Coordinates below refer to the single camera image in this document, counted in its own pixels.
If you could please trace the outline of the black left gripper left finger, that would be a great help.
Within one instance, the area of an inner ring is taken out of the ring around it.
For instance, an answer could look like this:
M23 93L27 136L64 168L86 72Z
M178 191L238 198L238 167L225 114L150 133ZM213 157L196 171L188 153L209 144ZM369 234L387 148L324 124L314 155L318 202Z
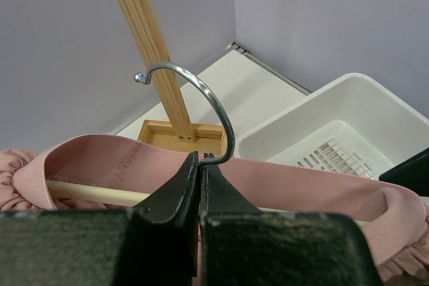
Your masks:
M47 204L28 166L1 186L2 285L191 285L197 274L198 156L130 208Z

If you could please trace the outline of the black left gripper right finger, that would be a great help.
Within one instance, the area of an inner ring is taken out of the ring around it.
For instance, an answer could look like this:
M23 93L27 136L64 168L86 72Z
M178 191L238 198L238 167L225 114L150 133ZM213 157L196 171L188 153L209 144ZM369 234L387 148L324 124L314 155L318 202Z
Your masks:
M347 216L263 212L216 165L201 172L203 285L380 285L359 227Z

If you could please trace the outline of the pink pleated skirt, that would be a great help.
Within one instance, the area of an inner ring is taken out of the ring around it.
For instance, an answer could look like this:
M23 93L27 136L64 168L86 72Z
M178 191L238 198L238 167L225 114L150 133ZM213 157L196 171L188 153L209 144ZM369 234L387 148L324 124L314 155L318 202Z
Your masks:
M152 193L167 182L185 154L125 137L83 135L41 154L1 152L1 209L107 209L103 203L55 198L54 180ZM373 261L385 285L428 283L428 207L407 188L376 180L275 163L230 159L226 179L254 206L334 212L365 222Z

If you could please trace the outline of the white plastic basket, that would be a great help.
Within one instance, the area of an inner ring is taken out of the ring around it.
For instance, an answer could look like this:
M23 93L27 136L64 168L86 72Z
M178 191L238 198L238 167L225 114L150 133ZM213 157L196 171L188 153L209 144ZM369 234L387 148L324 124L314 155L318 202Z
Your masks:
M235 156L376 180L426 148L426 117L349 73L242 134Z

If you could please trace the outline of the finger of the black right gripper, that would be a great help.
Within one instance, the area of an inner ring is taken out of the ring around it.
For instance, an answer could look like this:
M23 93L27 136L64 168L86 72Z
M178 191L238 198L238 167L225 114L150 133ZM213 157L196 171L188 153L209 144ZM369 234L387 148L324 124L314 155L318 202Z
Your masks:
M428 148L387 170L379 181L403 186L419 196L428 196Z

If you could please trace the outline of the cream hanger with metal hook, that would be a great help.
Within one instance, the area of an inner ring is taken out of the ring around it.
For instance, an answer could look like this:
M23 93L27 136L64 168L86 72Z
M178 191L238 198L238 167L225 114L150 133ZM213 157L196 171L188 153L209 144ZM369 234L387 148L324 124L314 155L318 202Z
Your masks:
M221 203L223 214L260 214L285 211L286 184L290 179L289 168L273 173L273 165L262 165L233 159L235 134L230 119L212 90L197 76L171 62L160 62L136 74L140 84L149 84L154 72L169 70L187 79L207 99L218 115L227 140L225 152L220 157L198 158L197 152L185 156L177 173L152 194L136 191L115 190L67 182L48 180L44 186L48 194L63 198L87 198L90 201L117 205L128 216L136 217L150 229L195 229L198 225L200 202L200 174L207 169L214 175L214 196Z

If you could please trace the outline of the wooden clothes rack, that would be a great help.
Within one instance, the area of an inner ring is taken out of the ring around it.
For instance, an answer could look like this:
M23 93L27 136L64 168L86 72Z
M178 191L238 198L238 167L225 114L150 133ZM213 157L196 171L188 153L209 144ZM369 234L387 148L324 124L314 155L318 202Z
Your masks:
M161 61L169 61L170 55L152 1L118 2L145 65L149 67ZM154 81L168 120L144 120L138 140L173 151L199 151L222 155L227 147L225 130L218 125L191 122L174 73L161 69L154 72L151 80Z

